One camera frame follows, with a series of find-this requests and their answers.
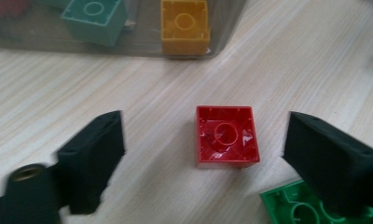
red lego block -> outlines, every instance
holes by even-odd
[[[0,17],[18,17],[30,6],[30,0],[0,0]]]
[[[244,168],[259,162],[250,106],[197,107],[198,167]]]

green block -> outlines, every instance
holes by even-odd
[[[124,0],[73,0],[62,14],[80,40],[113,47],[128,18]]]
[[[303,180],[260,194],[273,224],[373,224],[373,209],[360,217],[341,217],[325,210],[323,202]]]
[[[35,0],[36,3],[47,5],[50,7],[66,8],[71,0]]]

teal block stud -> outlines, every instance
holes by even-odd
[[[35,0],[35,2],[50,7],[66,8],[71,0]]]
[[[325,205],[303,180],[260,194],[272,224],[373,224],[373,209],[360,217],[341,217]]]
[[[73,0],[62,19],[75,38],[113,47],[128,16],[124,0]]]

light wood surface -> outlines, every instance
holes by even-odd
[[[261,162],[195,168],[197,105],[251,106]],[[0,50],[0,194],[113,110],[128,153],[98,212],[67,223],[269,223],[258,193],[297,177],[281,157],[289,111],[373,147],[373,0],[251,0],[209,60]]]

lego block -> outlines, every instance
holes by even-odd
[[[325,207],[303,180],[260,194],[273,224],[373,224],[373,209],[360,217],[341,217]]]
[[[35,0],[38,4],[47,5],[50,7],[67,8],[71,0]]]
[[[292,112],[283,158],[332,210],[359,214],[371,186],[373,149],[329,123]]]
[[[210,43],[206,0],[161,1],[162,50],[168,55],[203,55]]]
[[[73,0],[62,14],[80,40],[113,47],[128,18],[124,0]]]
[[[198,106],[197,133],[200,168],[243,168],[259,162],[250,106]]]
[[[18,17],[30,6],[30,0],[0,0],[0,17]]]

